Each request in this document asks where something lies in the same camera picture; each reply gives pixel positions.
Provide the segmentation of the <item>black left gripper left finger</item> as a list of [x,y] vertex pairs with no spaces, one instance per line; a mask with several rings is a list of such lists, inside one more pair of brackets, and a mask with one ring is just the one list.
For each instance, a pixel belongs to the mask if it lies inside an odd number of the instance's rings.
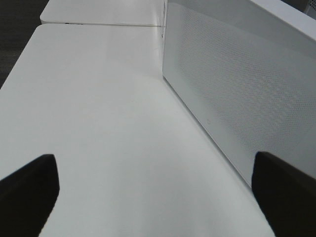
[[42,155],[0,181],[0,235],[38,237],[60,191],[55,156]]

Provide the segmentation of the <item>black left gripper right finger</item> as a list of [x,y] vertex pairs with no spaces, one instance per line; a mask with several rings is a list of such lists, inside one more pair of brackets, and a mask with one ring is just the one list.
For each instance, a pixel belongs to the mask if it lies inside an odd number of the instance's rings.
[[277,237],[316,235],[316,180],[268,152],[255,155],[251,189]]

